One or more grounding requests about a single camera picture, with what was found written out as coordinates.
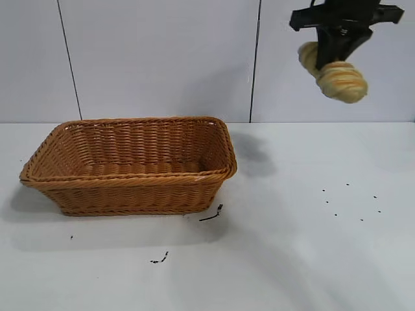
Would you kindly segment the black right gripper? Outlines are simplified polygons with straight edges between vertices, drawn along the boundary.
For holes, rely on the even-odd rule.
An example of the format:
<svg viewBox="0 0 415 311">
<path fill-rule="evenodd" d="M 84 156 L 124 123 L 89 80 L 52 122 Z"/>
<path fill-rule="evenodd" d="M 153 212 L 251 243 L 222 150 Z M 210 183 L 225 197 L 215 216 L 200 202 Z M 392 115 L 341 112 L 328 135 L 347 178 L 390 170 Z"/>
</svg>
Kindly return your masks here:
<svg viewBox="0 0 415 311">
<path fill-rule="evenodd" d="M 400 22 L 404 10 L 396 5 L 382 5 L 378 0 L 324 1 L 294 10 L 289 25 L 295 31 L 317 28 L 316 68 L 346 61 L 373 34 L 372 30 L 356 30 L 342 34 L 341 27 L 368 28 L 376 23 Z"/>
</svg>

